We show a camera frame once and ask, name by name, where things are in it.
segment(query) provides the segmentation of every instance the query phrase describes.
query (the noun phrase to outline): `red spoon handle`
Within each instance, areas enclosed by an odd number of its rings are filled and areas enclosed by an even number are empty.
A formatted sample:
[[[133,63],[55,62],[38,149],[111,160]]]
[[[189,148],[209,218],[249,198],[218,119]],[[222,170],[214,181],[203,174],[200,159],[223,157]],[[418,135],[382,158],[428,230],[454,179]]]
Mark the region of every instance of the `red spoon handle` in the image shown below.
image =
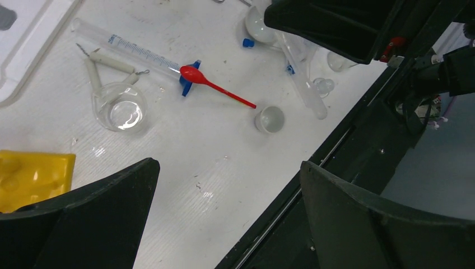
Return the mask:
[[[245,105],[247,105],[247,106],[250,106],[253,109],[256,108],[256,105],[254,105],[253,103],[251,103],[251,102],[249,102],[249,101],[247,101],[247,100],[245,100],[245,99],[243,99],[243,98],[241,98],[241,97],[239,97],[239,96],[237,96],[237,95],[235,95],[231,92],[228,92],[225,89],[223,89],[223,88],[219,87],[218,85],[215,85],[215,84],[213,84],[209,81],[208,81],[208,86],[215,89],[215,90],[217,90],[217,91],[219,91],[219,92],[221,92],[221,93],[223,93],[223,94],[225,94],[225,95],[227,95],[227,96],[229,96],[229,97],[231,97],[231,98],[233,98],[233,99],[235,99],[235,100],[237,100],[237,101],[239,101],[239,102],[241,102],[241,103],[243,103],[243,104],[245,104]]]

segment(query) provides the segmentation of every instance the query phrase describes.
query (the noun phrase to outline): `glassware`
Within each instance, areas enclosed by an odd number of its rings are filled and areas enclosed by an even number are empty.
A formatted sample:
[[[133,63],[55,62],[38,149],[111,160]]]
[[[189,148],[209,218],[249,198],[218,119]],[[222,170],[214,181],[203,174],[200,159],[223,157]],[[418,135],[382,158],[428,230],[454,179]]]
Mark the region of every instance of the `glassware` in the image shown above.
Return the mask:
[[[330,92],[335,89],[335,82],[330,79],[316,78],[314,79],[313,84],[316,86],[316,90],[321,98],[327,97]]]
[[[255,6],[251,7],[244,19],[248,33],[256,40],[265,44],[276,42],[275,30],[264,24],[262,16]]]
[[[335,72],[342,72],[357,65],[352,60],[336,54],[335,52],[329,52],[327,56],[328,66]]]
[[[295,38],[291,34],[276,31],[277,41],[279,42],[290,66],[293,68],[291,77],[295,83],[297,93],[302,98],[305,106],[310,108],[318,119],[325,119],[328,115],[327,107],[318,94],[316,86],[312,83],[305,70],[305,64],[298,62],[301,54],[299,46],[295,45]]]
[[[92,92],[92,109],[104,128],[136,132],[144,126],[147,101],[135,86],[113,82]]]
[[[263,133],[277,133],[284,125],[283,111],[276,106],[268,106],[255,116],[255,126]]]

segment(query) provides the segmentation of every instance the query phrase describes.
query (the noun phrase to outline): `red plastic spoon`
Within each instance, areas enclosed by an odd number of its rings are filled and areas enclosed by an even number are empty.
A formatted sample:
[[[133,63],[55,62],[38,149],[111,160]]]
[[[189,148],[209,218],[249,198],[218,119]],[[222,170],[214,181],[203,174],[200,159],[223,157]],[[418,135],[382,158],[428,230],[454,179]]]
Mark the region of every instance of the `red plastic spoon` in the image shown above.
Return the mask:
[[[245,100],[245,99],[243,99],[243,98],[241,98],[241,97],[239,97],[239,96],[237,96],[233,93],[230,93],[230,92],[226,91],[225,89],[211,83],[209,80],[207,80],[204,77],[203,73],[200,70],[198,70],[198,69],[196,69],[192,66],[182,66],[180,68],[180,73],[183,76],[183,78],[188,80],[189,82],[207,85],[207,86],[209,86],[209,87],[211,87],[211,88],[213,88],[213,89],[215,89],[215,90],[217,90],[217,91],[233,98],[234,100],[237,100],[237,101],[239,101],[239,102],[241,102],[245,105],[250,106],[253,109],[256,108],[256,106],[253,103],[251,103],[251,102],[249,102],[249,101],[247,101],[247,100]]]

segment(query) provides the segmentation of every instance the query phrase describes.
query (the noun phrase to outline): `white table surface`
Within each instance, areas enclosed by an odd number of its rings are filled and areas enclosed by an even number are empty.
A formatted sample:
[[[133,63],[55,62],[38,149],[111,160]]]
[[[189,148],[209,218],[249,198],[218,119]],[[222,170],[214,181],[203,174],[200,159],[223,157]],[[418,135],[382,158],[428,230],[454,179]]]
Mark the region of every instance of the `white table surface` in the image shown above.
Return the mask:
[[[324,99],[328,118],[317,120],[296,95],[283,53],[240,47],[246,9],[238,0],[89,0],[72,17],[180,64],[201,59],[216,84],[259,108],[280,106],[286,125],[279,133],[257,131],[257,110],[205,86],[183,98],[179,86],[157,74],[137,84],[148,98],[150,127],[132,136],[107,131],[92,115],[84,56],[75,45],[82,40],[65,26],[18,100],[1,109],[0,148],[77,154],[73,188],[146,157],[158,160],[134,267],[214,268],[385,68],[375,62],[337,74],[320,49],[313,78],[332,78],[337,86]],[[125,76],[99,72],[104,83]]]

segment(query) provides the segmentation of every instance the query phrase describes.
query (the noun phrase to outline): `glass beaker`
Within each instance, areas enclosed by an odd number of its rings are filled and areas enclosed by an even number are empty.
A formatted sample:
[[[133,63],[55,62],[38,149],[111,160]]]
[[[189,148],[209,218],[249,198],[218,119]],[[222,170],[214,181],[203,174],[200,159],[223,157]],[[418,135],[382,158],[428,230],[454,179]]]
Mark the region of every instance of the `glass beaker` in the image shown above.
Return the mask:
[[[327,56],[328,66],[335,72],[342,72],[350,67],[357,65],[357,63],[349,60],[335,52],[329,52]]]
[[[144,126],[147,101],[135,86],[113,82],[92,92],[92,109],[104,128],[135,132]]]

